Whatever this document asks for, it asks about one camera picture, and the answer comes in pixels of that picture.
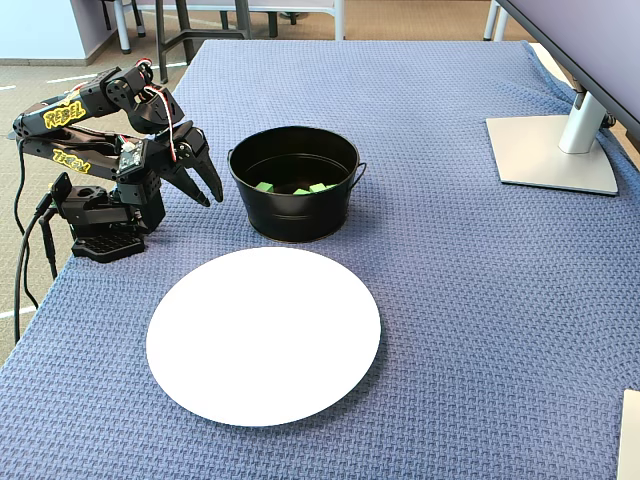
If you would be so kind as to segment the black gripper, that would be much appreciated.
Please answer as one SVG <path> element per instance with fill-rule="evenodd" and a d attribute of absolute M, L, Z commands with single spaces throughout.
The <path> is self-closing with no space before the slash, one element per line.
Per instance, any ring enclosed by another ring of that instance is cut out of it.
<path fill-rule="evenodd" d="M 200 205 L 209 206 L 209 199 L 186 171 L 194 169 L 214 199 L 223 201 L 223 185 L 210 158 L 206 137 L 192 121 L 174 127 L 172 135 L 163 133 L 149 140 L 145 165 Z"/>

